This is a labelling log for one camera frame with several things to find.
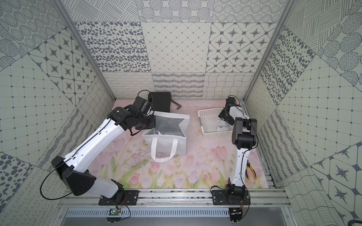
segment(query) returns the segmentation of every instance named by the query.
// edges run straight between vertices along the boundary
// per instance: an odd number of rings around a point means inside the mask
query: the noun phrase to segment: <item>pliers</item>
[[[256,180],[256,173],[253,169],[253,167],[251,167],[250,163],[249,163],[249,160],[248,160],[248,163],[247,163],[247,169],[245,170],[245,175],[247,177],[248,180],[250,180],[250,177],[248,176],[248,167],[250,168],[250,170],[253,172],[254,174],[254,180]]]

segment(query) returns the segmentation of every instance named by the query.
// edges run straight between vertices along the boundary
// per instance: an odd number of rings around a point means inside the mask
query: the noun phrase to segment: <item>white tote bag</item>
[[[166,162],[176,153],[186,155],[186,139],[190,126],[190,116],[155,111],[156,127],[142,136],[151,146],[151,157],[155,162]],[[169,153],[166,158],[156,158],[156,152]]]

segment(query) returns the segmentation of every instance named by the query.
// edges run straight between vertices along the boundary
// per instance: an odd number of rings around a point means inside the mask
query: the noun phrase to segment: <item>metal vent grille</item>
[[[66,217],[105,217],[113,208],[69,208]],[[121,211],[118,216],[128,217],[128,209]],[[223,217],[229,216],[229,209],[223,207],[212,208],[131,208],[131,217]]]

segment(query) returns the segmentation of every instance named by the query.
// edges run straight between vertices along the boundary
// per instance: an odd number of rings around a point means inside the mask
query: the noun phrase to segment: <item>robotic arm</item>
[[[257,121],[245,115],[242,107],[236,104],[235,98],[228,97],[223,111],[219,115],[233,125],[232,143],[236,146],[236,164],[225,186],[226,198],[242,200],[245,194],[245,175],[248,157],[256,144]]]
[[[74,195],[90,192],[106,197],[114,204],[124,200],[124,189],[120,183],[96,178],[89,173],[88,167],[99,153],[125,130],[129,129],[133,136],[143,129],[154,128],[155,116],[147,115],[150,107],[151,103],[139,96],[132,105],[116,107],[101,126],[71,153],[64,158],[57,156],[52,160],[54,170]],[[133,134],[132,127],[139,131]]]

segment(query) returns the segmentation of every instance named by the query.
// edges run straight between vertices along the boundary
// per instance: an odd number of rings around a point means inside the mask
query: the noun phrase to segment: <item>bag handle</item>
[[[157,140],[158,140],[158,139],[157,139],[156,137],[152,139],[152,144],[151,144],[151,157],[153,158],[153,160],[154,160],[155,162],[166,162],[166,161],[170,160],[170,159],[176,154],[176,148],[177,148],[178,139],[173,139],[170,157],[166,157],[166,158],[156,158],[156,145],[157,145]]]

